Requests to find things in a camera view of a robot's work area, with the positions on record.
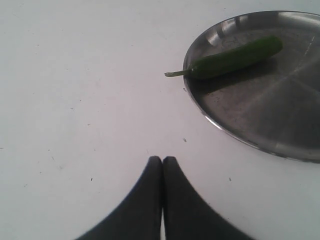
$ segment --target steel plate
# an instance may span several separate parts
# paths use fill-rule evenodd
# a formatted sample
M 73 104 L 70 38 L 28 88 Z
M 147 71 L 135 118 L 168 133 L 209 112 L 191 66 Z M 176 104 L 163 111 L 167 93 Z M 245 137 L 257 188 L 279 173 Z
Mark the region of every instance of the steel plate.
M 254 66 L 215 79 L 184 78 L 186 88 L 216 127 L 277 156 L 320 163 L 320 16 L 264 11 L 236 16 L 202 33 L 183 68 L 263 36 L 283 50 Z

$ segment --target black object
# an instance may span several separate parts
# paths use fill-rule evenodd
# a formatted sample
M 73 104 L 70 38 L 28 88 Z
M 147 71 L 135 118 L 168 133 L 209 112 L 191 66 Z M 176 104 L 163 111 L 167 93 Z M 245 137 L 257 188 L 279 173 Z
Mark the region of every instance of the black object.
M 78 240 L 160 240 L 162 163 L 152 156 L 122 203 Z
M 175 157 L 152 156 L 127 197 L 77 240 L 253 240 L 217 214 L 191 186 Z
M 216 213 L 191 186 L 175 157 L 163 160 L 166 240 L 253 240 Z

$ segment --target white table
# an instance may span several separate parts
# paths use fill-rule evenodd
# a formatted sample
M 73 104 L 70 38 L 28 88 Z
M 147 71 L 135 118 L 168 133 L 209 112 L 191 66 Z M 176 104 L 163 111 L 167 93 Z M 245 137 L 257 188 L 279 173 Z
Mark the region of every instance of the white table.
M 120 203 L 149 156 L 171 155 L 257 240 L 318 240 L 320 165 L 238 142 L 163 74 L 210 26 L 265 10 L 320 14 L 320 2 L 2 0 L 0 239 L 74 239 Z

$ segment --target chili pepper stem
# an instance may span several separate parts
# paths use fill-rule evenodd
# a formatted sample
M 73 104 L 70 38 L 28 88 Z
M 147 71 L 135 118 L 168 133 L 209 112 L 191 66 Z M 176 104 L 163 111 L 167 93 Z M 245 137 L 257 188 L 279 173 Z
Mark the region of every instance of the chili pepper stem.
M 189 70 L 182 70 L 182 71 L 174 71 L 174 72 L 166 72 L 164 75 L 166 77 L 177 77 L 177 76 L 182 76 L 186 75 L 189 73 Z

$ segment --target white surface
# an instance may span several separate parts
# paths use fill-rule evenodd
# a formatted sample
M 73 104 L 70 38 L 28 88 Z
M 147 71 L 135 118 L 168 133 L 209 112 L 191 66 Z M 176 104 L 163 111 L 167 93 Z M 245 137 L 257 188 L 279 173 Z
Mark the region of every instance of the white surface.
M 204 199 L 257 240 L 319 239 L 320 165 L 232 139 L 201 115 L 182 78 L 163 75 L 210 26 L 264 10 L 320 14 L 320 4 L 2 0 L 0 239 L 80 236 L 151 155 L 176 156 Z

